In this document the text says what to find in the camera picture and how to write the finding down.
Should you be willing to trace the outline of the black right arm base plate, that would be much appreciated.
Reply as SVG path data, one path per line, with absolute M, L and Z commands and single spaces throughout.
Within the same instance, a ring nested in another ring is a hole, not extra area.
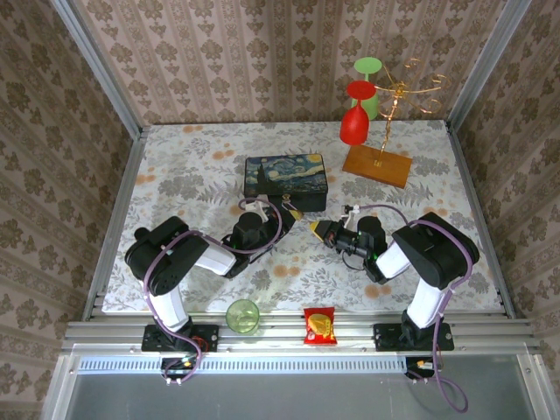
M 430 351 L 434 339 L 435 326 L 405 332 L 407 326 L 399 323 L 374 324 L 373 338 L 378 352 Z M 441 323 L 437 332 L 437 348 L 452 351 L 455 348 L 449 324 Z

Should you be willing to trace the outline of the red snack packet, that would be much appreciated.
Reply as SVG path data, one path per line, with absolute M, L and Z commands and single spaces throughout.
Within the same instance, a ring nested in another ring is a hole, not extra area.
M 336 345 L 334 334 L 334 307 L 305 308 L 304 343 L 306 345 Z

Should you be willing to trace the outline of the red plastic wine glass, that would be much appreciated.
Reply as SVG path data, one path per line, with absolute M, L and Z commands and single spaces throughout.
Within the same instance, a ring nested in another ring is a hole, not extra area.
M 375 93 L 375 85 L 365 80 L 355 80 L 348 84 L 348 95 L 356 100 L 356 104 L 343 116 L 339 138 L 348 145 L 364 144 L 368 138 L 369 117 L 362 107 L 362 102 L 371 99 Z

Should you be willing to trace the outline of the aluminium frame corner post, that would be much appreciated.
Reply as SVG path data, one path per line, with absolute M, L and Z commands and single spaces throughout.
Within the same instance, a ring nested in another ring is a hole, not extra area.
M 99 81 L 103 93 L 108 97 L 123 126 L 133 141 L 137 141 L 143 132 L 141 123 L 137 120 L 131 106 L 119 87 L 116 77 L 111 72 L 109 64 L 104 59 L 95 37 L 88 29 L 81 17 L 74 0 L 50 0 L 59 14 L 65 27 L 69 30 L 75 44 L 91 68 L 95 78 Z
M 507 0 L 447 118 L 450 130 L 457 131 L 466 119 L 530 4 L 531 0 Z

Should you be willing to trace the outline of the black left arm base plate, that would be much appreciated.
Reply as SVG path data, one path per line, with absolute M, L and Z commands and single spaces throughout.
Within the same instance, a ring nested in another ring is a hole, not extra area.
M 217 351 L 219 335 L 217 325 L 192 325 L 180 333 L 189 333 L 190 340 L 197 343 L 203 353 Z M 158 325 L 147 325 L 144 328 L 141 349 L 143 352 L 195 353 L 192 344 L 165 332 Z

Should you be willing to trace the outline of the starry night tin box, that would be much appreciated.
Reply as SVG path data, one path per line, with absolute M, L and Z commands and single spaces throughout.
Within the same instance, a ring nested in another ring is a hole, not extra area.
M 328 183 L 320 154 L 248 157 L 244 169 L 245 198 L 266 195 L 278 202 L 288 195 L 303 213 L 326 210 Z

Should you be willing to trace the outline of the aluminium frame front rail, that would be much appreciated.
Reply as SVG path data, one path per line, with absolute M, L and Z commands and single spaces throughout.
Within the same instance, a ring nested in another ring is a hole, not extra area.
M 374 325 L 398 323 L 396 312 L 348 312 L 335 314 L 337 346 L 303 344 L 305 319 L 301 311 L 273 311 L 261 315 L 255 333 L 243 335 L 229 329 L 223 312 L 197 312 L 196 324 L 219 327 L 216 355 L 237 354 L 344 354 L 375 352 Z M 444 321 L 451 326 L 455 349 L 452 355 L 535 354 L 540 340 L 525 319 L 502 314 L 449 313 Z M 66 354 L 139 354 L 144 328 L 153 322 L 148 314 L 94 316 L 87 322 L 71 322 L 66 329 L 62 351 Z

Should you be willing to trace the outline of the floral tablecloth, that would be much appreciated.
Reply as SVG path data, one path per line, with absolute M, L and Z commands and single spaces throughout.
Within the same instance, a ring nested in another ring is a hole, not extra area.
M 181 283 L 192 312 L 223 311 L 248 298 L 269 311 L 333 306 L 342 311 L 401 311 L 413 298 L 418 275 L 408 269 L 384 285 L 372 283 L 355 257 L 341 257 L 312 233 L 317 218 L 337 220 L 344 205 L 361 205 L 387 232 L 433 212 L 480 240 L 452 143 L 441 121 L 395 122 L 389 148 L 412 159 L 407 185 L 395 188 L 344 172 L 348 148 L 336 122 L 167 125 L 152 128 L 136 171 L 115 264 L 102 309 L 146 312 L 142 286 L 124 261 L 138 228 L 177 216 L 215 239 L 240 215 L 245 160 L 286 154 L 320 154 L 328 194 L 325 211 L 308 213 L 269 253 L 239 276 L 226 279 L 193 269 Z

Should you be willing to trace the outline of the clear green plastic cup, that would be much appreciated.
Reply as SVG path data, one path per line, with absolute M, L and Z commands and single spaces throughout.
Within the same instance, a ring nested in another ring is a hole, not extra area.
M 257 305 L 249 299 L 234 301 L 226 311 L 226 323 L 234 333 L 250 335 L 256 332 L 260 321 Z

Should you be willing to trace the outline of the green plastic wine glass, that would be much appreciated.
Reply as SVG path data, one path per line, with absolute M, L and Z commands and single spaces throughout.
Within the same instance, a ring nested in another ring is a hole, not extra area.
M 376 74 L 382 69 L 382 62 L 374 57 L 364 57 L 355 61 L 354 69 L 364 76 L 365 81 L 369 81 L 370 75 Z M 378 94 L 374 94 L 371 98 L 361 103 L 370 121 L 377 117 L 378 105 Z

